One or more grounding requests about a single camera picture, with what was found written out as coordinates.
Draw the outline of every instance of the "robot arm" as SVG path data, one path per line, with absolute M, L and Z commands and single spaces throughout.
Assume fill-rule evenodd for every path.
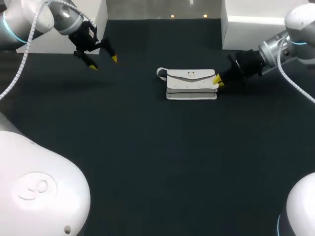
M 71 0 L 64 2 L 74 5 Z M 32 23 L 42 0 L 12 0 L 6 2 L 7 10 L 0 15 L 0 51 L 15 50 L 27 43 Z M 68 6 L 58 2 L 44 5 L 37 20 L 33 39 L 49 32 L 53 27 L 61 34 L 68 35 L 76 46 L 74 55 L 82 59 L 87 66 L 97 69 L 97 64 L 85 51 L 104 48 L 117 62 L 116 51 L 109 39 L 97 38 L 97 28 Z
M 301 5 L 285 18 L 286 30 L 262 42 L 257 51 L 243 51 L 229 56 L 232 66 L 219 73 L 214 83 L 228 85 L 255 74 L 263 75 L 277 66 L 277 56 L 282 40 L 281 63 L 294 58 L 307 65 L 315 65 L 315 4 Z

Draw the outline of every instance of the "blue light ring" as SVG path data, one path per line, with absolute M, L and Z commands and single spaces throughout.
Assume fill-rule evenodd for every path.
M 21 40 L 18 36 L 16 36 L 16 35 L 12 32 L 12 30 L 10 29 L 8 23 L 7 23 L 6 20 L 5 20 L 5 12 L 3 13 L 3 24 L 4 24 L 5 28 L 6 28 L 6 30 L 10 33 L 10 35 L 12 35 L 16 40 L 18 40 L 18 41 L 20 41 L 21 43 L 24 43 L 24 44 L 27 43 L 26 41 Z

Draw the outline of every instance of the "white wall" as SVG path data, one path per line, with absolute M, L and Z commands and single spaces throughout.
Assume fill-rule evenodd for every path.
M 106 0 L 72 0 L 76 6 L 97 24 L 97 37 L 102 39 L 108 14 Z M 18 53 L 24 53 L 25 46 L 17 49 Z M 60 35 L 55 29 L 35 39 L 31 44 L 31 53 L 73 54 L 75 46 L 67 36 Z M 99 49 L 90 54 L 98 54 Z

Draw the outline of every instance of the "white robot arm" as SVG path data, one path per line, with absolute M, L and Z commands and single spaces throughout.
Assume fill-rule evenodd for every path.
M 74 5 L 71 0 L 60 0 Z M 0 51 L 15 50 L 28 42 L 34 17 L 43 0 L 11 0 L 6 1 L 7 10 L 0 14 Z M 55 28 L 61 35 L 68 35 L 76 46 L 74 55 L 92 69 L 98 69 L 97 64 L 85 52 L 104 48 L 112 59 L 117 62 L 116 51 L 109 39 L 98 40 L 97 28 L 89 21 L 84 21 L 82 15 L 70 7 L 59 3 L 45 4 L 37 19 L 33 34 L 36 39 Z
M 0 51 L 26 44 L 41 2 L 6 1 L 7 10 L 0 14 Z M 96 27 L 61 3 L 43 6 L 33 38 L 53 27 L 69 35 L 77 56 L 88 66 L 97 68 L 85 51 L 111 49 L 108 39 L 98 41 Z M 1 113 L 0 163 L 0 235 L 83 235 L 91 201 L 83 173 L 69 160 L 26 138 Z
M 303 64 L 315 65 L 315 4 L 307 3 L 290 11 L 285 18 L 286 30 L 262 42 L 259 50 L 229 56 L 232 66 L 217 75 L 214 83 L 235 84 L 255 74 L 263 75 L 277 66 L 282 40 L 281 63 L 298 58 Z
M 0 235 L 82 236 L 90 189 L 80 169 L 0 113 Z

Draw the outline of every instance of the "white box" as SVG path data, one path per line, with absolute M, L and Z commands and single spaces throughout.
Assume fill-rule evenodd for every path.
M 95 21 L 97 25 L 97 37 L 103 38 L 108 14 L 106 0 L 72 0 L 73 3 Z M 18 53 L 24 53 L 25 46 L 16 50 Z M 54 54 L 73 54 L 75 46 L 68 39 L 68 36 L 59 34 L 55 29 L 35 39 L 31 44 L 30 53 L 54 53 Z M 99 49 L 88 54 L 98 54 Z
M 223 0 L 222 46 L 227 50 L 257 50 L 261 42 L 285 30 L 284 18 L 308 0 Z

